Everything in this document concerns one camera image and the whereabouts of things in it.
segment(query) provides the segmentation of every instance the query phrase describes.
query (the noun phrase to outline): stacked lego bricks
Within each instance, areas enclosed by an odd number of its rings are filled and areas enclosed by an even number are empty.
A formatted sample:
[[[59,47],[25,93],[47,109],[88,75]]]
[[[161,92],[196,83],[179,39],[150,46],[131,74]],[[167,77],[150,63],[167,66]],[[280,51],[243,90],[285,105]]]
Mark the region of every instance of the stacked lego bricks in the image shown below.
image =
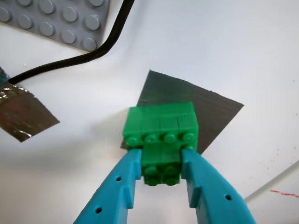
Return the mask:
[[[127,149],[142,149],[145,184],[179,183],[181,149],[197,150],[199,126],[193,103],[137,106],[129,110],[123,137]]]
[[[0,22],[76,48],[101,43],[109,0],[0,0]]]

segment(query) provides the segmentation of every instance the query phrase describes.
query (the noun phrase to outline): lego stud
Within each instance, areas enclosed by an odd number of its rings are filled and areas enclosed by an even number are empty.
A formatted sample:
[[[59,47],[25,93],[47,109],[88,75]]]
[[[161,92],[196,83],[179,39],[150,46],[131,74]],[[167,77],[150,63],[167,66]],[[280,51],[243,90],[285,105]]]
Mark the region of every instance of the lego stud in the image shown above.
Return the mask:
[[[168,179],[165,180],[165,183],[168,186],[173,186],[177,183],[177,180],[175,178],[168,178]]]
[[[50,0],[40,0],[39,7],[46,14],[51,14],[55,11],[55,5]]]
[[[11,20],[11,14],[5,8],[0,7],[0,21],[1,22],[8,22]]]
[[[29,29],[33,26],[32,20],[26,15],[19,15],[17,21],[24,29]]]
[[[152,165],[152,166],[148,166],[148,167],[145,168],[144,173],[145,173],[146,175],[154,176],[154,175],[157,174],[157,168],[156,168],[156,166],[154,166],[154,165]]]
[[[176,140],[176,136],[174,134],[168,133],[164,136],[164,142],[165,143],[173,143]]]
[[[183,142],[189,143],[193,142],[195,139],[195,135],[192,132],[187,132],[183,135]]]
[[[158,183],[159,182],[157,180],[155,180],[155,179],[148,179],[146,181],[146,184],[149,185],[149,186],[152,186],[152,187],[156,186]]]
[[[22,6],[30,6],[32,4],[32,0],[18,0],[18,2],[22,5]]]
[[[55,31],[54,27],[48,22],[41,22],[41,24],[39,24],[39,29],[45,36],[52,36]]]
[[[138,139],[134,136],[131,136],[131,137],[127,138],[126,143],[128,146],[137,146]]]
[[[76,35],[70,30],[62,31],[61,37],[66,43],[74,43],[76,41]]]
[[[74,22],[78,18],[77,11],[75,10],[75,8],[70,7],[70,6],[63,8],[62,15],[68,22]]]
[[[186,145],[186,146],[183,146],[182,149],[194,150],[194,146],[193,145]]]
[[[104,3],[104,0],[89,0],[93,6],[101,6]]]
[[[165,169],[164,169],[164,174],[166,175],[175,175],[178,173],[178,170],[174,167],[174,166],[167,166]]]
[[[89,15],[85,18],[86,26],[91,30],[96,30],[100,27],[100,20],[97,15]]]
[[[144,139],[147,144],[154,144],[157,142],[157,136],[155,134],[149,134]]]
[[[86,50],[93,51],[93,50],[96,50],[97,43],[94,39],[87,37],[83,40],[83,46]]]

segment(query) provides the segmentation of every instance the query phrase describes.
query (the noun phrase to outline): green lego stud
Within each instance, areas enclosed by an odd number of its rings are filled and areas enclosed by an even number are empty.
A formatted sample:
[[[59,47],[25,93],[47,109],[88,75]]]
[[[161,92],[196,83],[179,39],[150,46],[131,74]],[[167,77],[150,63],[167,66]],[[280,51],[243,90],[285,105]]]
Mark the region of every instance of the green lego stud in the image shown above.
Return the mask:
[[[183,135],[183,142],[189,143],[195,140],[195,135],[192,132],[187,132]]]
[[[175,142],[175,140],[176,140],[177,138],[176,138],[176,136],[174,135],[174,134],[171,134],[171,133],[168,133],[168,134],[166,134],[165,136],[164,136],[164,138],[163,138],[163,141],[165,142],[165,143],[173,143],[173,142]]]
[[[146,175],[157,175],[157,168],[155,165],[152,165],[152,166],[148,166],[144,169],[144,174]]]
[[[164,181],[168,186],[173,186],[178,183],[176,178],[168,178]]]
[[[167,166],[164,170],[164,174],[166,174],[166,175],[175,175],[177,173],[178,173],[178,170],[172,165]]]
[[[128,146],[137,146],[138,139],[134,136],[131,136],[131,137],[127,138],[126,143]]]
[[[193,145],[186,145],[186,146],[183,146],[181,149],[190,149],[190,150],[194,150],[194,146],[193,146]]]
[[[159,184],[159,181],[156,180],[156,179],[148,179],[148,180],[146,180],[146,184],[149,185],[149,186],[154,187],[154,186],[156,186],[157,184]]]
[[[144,138],[145,143],[147,144],[154,144],[158,141],[158,138],[155,134],[149,134]]]

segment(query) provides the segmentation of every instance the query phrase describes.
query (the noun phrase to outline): green lego brick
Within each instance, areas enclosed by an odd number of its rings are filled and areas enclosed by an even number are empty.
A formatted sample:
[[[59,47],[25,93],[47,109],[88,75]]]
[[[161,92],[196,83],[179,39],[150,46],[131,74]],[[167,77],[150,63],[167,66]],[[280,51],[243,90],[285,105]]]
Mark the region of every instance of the green lego brick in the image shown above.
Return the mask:
[[[197,148],[199,127],[193,103],[137,106],[129,110],[123,136],[128,150],[142,149],[147,185],[179,183],[180,150]]]

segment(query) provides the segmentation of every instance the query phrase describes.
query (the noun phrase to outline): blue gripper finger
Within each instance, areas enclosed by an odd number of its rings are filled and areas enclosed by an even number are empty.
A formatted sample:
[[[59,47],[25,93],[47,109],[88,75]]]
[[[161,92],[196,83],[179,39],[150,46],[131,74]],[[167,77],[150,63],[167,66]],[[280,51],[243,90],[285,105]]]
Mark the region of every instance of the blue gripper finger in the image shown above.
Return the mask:
[[[94,193],[74,224],[126,224],[141,178],[141,150],[130,150]]]
[[[182,150],[182,179],[199,224],[256,224],[236,190],[198,153]]]

